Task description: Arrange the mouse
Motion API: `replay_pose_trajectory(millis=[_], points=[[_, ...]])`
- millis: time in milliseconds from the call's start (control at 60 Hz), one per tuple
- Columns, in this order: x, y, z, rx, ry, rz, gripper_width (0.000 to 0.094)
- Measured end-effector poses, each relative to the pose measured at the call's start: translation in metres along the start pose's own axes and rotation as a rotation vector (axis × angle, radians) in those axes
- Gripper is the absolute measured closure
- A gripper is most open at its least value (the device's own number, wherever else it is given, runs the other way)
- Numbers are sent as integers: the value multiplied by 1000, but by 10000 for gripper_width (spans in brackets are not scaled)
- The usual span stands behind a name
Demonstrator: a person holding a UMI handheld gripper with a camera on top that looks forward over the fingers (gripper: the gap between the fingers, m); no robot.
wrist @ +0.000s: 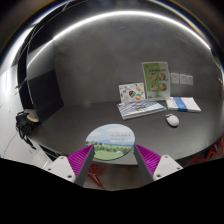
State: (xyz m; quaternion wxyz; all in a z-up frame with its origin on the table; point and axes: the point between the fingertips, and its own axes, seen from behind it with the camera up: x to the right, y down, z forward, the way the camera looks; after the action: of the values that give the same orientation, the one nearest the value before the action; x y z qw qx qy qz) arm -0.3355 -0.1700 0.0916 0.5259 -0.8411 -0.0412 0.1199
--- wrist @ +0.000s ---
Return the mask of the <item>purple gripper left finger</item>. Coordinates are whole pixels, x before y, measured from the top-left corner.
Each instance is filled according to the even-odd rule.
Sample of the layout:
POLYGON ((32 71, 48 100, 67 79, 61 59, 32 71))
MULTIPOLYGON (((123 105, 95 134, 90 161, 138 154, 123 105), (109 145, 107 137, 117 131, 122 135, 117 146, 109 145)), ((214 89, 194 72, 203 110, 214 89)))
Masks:
POLYGON ((94 146, 90 145, 68 157, 58 157, 46 168, 46 171, 83 186, 94 155, 94 146))

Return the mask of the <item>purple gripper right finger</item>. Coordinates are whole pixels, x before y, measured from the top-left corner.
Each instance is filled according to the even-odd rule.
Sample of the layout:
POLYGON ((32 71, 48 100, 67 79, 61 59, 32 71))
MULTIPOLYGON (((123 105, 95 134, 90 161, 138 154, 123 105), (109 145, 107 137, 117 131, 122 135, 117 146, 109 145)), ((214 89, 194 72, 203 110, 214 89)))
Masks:
POLYGON ((160 156, 138 144, 134 146, 134 155, 145 182, 159 180, 182 169, 169 155, 160 156))

